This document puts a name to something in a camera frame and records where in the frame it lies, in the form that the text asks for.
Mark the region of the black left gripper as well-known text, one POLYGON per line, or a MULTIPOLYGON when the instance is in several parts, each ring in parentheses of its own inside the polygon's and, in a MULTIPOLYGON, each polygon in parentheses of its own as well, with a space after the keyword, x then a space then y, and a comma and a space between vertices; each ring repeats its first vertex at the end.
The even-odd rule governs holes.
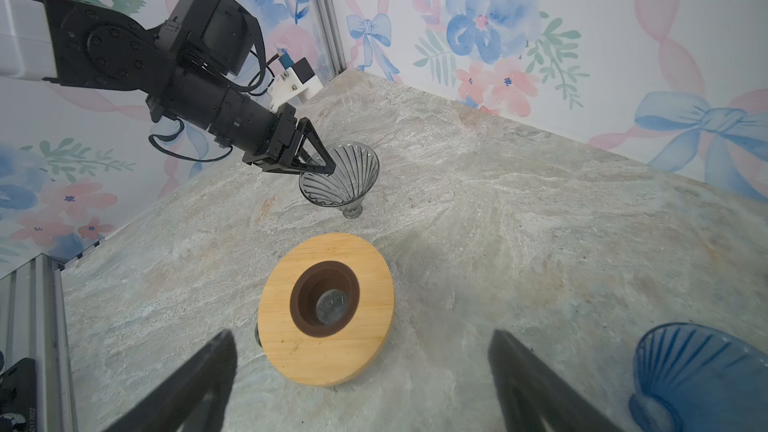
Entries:
POLYGON ((268 121, 253 150, 242 162, 263 172, 300 175, 332 175, 336 163, 308 118, 297 119, 296 109, 284 104, 276 113, 266 112, 268 121))

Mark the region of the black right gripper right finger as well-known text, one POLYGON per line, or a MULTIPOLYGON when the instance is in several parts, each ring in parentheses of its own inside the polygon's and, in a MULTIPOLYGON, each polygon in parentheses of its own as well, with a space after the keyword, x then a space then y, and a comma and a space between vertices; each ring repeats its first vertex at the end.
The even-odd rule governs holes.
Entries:
POLYGON ((488 362, 506 430, 619 429, 510 332, 493 332, 488 362))

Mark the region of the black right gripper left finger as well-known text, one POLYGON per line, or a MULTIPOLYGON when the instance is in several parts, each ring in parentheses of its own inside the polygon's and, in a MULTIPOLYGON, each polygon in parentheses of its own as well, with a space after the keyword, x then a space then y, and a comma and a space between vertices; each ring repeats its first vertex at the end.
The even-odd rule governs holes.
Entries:
POLYGON ((220 431, 237 371, 236 342, 224 329, 110 431, 220 431))

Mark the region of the clear grey glass dripper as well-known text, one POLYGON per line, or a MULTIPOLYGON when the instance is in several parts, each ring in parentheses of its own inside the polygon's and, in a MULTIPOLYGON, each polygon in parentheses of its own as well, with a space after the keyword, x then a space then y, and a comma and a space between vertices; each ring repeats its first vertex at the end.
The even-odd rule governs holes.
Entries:
POLYGON ((379 158, 375 151, 358 142, 341 142, 327 147, 336 167, 332 174, 302 173, 299 190, 313 205, 340 210, 347 219, 363 212, 363 201, 378 179, 379 158))

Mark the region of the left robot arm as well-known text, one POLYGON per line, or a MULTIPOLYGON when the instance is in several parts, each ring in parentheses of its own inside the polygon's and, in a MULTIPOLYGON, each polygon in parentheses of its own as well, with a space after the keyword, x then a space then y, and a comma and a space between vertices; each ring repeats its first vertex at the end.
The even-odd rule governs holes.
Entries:
POLYGON ((321 82, 306 59, 269 54, 236 0, 179 0, 154 28, 83 0, 1 0, 1 73, 62 87, 141 91, 153 122, 211 134, 224 155, 269 173, 329 175, 336 165, 293 99, 321 82))

